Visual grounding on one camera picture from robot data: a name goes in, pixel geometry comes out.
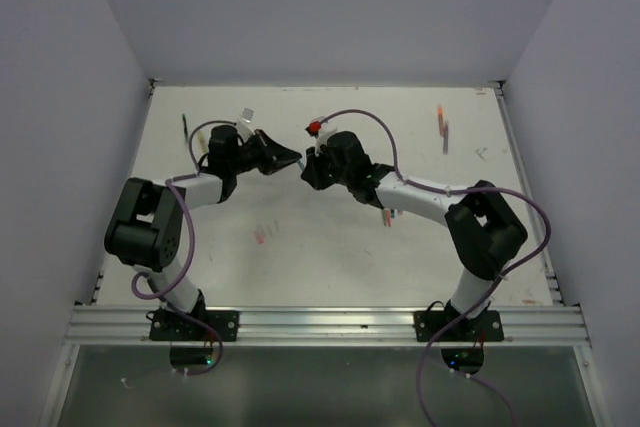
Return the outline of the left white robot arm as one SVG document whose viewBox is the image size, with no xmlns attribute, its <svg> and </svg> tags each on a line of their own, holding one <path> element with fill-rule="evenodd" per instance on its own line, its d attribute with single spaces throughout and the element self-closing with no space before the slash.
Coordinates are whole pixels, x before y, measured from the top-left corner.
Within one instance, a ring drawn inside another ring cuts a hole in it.
<svg viewBox="0 0 640 427">
<path fill-rule="evenodd" d="M 189 340 L 208 326 L 204 295 L 188 278 L 196 250 L 191 212 L 227 201 L 246 172 L 270 176 L 302 159 L 246 121 L 208 121 L 189 139 L 205 127 L 211 129 L 208 147 L 194 160 L 195 172 L 162 182 L 129 178 L 104 237 L 106 252 L 134 270 L 134 296 L 176 311 L 172 326 Z"/>
</svg>

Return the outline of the red highlighter pen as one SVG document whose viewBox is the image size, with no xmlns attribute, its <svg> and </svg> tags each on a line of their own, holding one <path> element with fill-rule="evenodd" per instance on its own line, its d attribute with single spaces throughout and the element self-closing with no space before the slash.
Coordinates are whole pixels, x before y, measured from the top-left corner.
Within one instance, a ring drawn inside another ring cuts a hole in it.
<svg viewBox="0 0 640 427">
<path fill-rule="evenodd" d="M 386 227 L 390 227 L 391 226 L 391 220 L 392 220 L 391 211 L 389 209 L 384 209 L 382 211 L 382 217 L 383 217 L 383 224 Z"/>
</svg>

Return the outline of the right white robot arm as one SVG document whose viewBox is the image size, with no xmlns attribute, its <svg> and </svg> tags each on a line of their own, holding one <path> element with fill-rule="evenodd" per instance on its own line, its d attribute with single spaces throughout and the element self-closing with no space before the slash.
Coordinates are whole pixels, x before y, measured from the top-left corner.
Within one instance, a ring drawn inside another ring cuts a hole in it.
<svg viewBox="0 0 640 427">
<path fill-rule="evenodd" d="M 448 229 L 463 271 L 447 303 L 445 326 L 454 338 L 470 338 L 481 327 L 490 286 L 528 239 L 502 195 L 486 181 L 476 184 L 479 193 L 423 190 L 401 180 L 392 166 L 372 162 L 354 133 L 325 130 L 317 122 L 308 131 L 316 145 L 306 150 L 301 178 L 313 189 L 342 185 L 361 204 L 408 212 Z"/>
</svg>

